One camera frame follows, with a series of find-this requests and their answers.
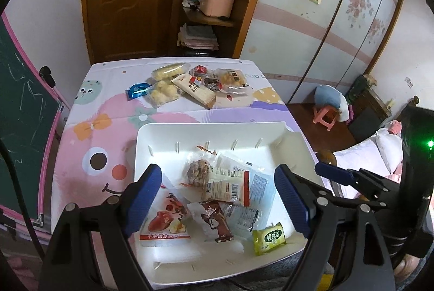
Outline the green wet wipe packet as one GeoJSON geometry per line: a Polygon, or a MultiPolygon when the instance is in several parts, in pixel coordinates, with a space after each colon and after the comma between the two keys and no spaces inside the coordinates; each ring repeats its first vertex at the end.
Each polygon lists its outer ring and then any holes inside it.
{"type": "Polygon", "coordinates": [[[256,256],[264,255],[286,244],[284,229],[280,222],[265,229],[253,230],[252,239],[256,256]]]}

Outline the yellow puffs snack bag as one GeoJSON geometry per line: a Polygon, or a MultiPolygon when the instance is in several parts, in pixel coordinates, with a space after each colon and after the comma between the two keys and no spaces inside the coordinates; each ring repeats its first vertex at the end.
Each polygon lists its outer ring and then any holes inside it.
{"type": "Polygon", "coordinates": [[[146,100],[154,108],[173,102],[183,95],[183,91],[173,84],[171,79],[157,81],[146,90],[146,100]]]}

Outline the white oat bar packet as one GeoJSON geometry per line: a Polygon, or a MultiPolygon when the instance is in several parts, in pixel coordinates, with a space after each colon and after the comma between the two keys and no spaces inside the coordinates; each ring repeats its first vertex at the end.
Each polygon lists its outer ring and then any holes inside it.
{"type": "Polygon", "coordinates": [[[196,77],[185,73],[178,75],[171,81],[176,87],[187,93],[207,109],[211,109],[214,106],[216,93],[203,85],[196,77]]]}

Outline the red dark snack packet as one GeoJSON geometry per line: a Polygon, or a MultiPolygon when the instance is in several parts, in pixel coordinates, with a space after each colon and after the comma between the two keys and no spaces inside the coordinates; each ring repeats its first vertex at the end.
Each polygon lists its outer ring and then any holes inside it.
{"type": "Polygon", "coordinates": [[[205,66],[198,65],[189,71],[190,83],[197,86],[204,86],[211,91],[218,92],[221,90],[221,84],[218,75],[205,66]]]}

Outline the red apple snack packet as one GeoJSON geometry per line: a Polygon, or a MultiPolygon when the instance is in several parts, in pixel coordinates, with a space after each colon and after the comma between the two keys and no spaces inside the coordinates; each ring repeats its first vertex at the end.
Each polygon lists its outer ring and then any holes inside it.
{"type": "Polygon", "coordinates": [[[143,247],[166,247],[190,241],[185,222],[188,203],[175,188],[161,185],[142,224],[139,240],[143,247]]]}

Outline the white pink bedding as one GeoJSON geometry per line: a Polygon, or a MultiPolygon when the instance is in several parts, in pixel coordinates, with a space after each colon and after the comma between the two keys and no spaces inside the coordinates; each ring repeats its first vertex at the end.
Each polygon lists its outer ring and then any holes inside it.
{"type": "Polygon", "coordinates": [[[402,123],[393,120],[366,140],[334,152],[342,169],[366,169],[400,183],[402,177],[402,123]]]}

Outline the white barcode snack packet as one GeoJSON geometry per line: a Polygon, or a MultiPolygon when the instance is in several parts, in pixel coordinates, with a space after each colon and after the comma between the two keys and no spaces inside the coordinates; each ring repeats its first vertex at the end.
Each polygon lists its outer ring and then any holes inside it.
{"type": "Polygon", "coordinates": [[[231,232],[250,240],[253,230],[267,226],[275,194],[272,176],[262,168],[218,154],[202,199],[218,201],[231,232]]]}

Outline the pink plastic stool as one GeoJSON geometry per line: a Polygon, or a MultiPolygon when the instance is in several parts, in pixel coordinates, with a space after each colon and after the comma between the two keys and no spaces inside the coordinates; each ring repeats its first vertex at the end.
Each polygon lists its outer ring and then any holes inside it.
{"type": "Polygon", "coordinates": [[[314,124],[321,124],[326,128],[328,132],[334,127],[338,119],[338,111],[331,105],[323,106],[322,108],[313,108],[313,120],[314,124]]]}

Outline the dark wooden cabinet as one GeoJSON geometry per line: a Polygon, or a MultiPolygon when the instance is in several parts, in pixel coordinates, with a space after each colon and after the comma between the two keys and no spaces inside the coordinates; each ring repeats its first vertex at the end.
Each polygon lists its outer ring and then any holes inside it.
{"type": "Polygon", "coordinates": [[[352,106],[353,118],[348,129],[357,142],[373,135],[392,112],[374,91],[376,80],[370,75],[359,75],[346,92],[346,100],[352,106]]]}

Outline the brown cartoon snack packet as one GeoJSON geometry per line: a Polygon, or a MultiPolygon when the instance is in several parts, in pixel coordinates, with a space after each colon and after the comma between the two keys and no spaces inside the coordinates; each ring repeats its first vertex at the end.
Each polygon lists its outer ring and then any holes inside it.
{"type": "Polygon", "coordinates": [[[193,202],[188,210],[195,223],[201,227],[206,242],[225,243],[233,239],[233,234],[216,200],[193,202]]]}

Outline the white plastic tray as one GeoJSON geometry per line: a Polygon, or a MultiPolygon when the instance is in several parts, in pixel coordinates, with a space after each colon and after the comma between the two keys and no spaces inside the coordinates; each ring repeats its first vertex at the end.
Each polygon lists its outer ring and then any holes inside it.
{"type": "Polygon", "coordinates": [[[214,282],[302,251],[275,187],[280,165],[320,183],[302,134],[283,122],[147,124],[135,176],[157,165],[162,185],[136,257],[156,288],[214,282]]]}

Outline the blue candy wrapper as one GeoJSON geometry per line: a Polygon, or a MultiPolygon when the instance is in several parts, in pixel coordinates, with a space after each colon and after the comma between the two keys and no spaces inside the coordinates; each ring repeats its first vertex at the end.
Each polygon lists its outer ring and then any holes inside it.
{"type": "Polygon", "coordinates": [[[151,87],[148,83],[137,83],[126,89],[126,97],[128,100],[136,99],[145,96],[151,87]]]}

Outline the clear biscuit tray pack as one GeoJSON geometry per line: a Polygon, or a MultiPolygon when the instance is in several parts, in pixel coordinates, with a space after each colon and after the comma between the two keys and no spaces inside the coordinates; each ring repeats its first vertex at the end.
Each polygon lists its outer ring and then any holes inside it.
{"type": "Polygon", "coordinates": [[[249,88],[244,74],[239,69],[216,69],[218,90],[226,94],[242,95],[249,88]]]}

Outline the stack of folded cloths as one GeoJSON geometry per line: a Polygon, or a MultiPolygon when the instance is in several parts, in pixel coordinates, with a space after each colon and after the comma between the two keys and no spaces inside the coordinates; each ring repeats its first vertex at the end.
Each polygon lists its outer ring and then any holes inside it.
{"type": "Polygon", "coordinates": [[[218,50],[218,40],[210,25],[185,23],[177,34],[177,44],[193,50],[218,50]]]}

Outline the floral sliding wardrobe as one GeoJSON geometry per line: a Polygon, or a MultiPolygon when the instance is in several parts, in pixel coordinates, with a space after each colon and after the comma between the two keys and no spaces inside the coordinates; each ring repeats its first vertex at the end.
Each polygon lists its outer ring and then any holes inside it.
{"type": "Polygon", "coordinates": [[[258,0],[241,57],[281,99],[306,102],[320,85],[348,91],[378,61],[402,0],[258,0]]]}

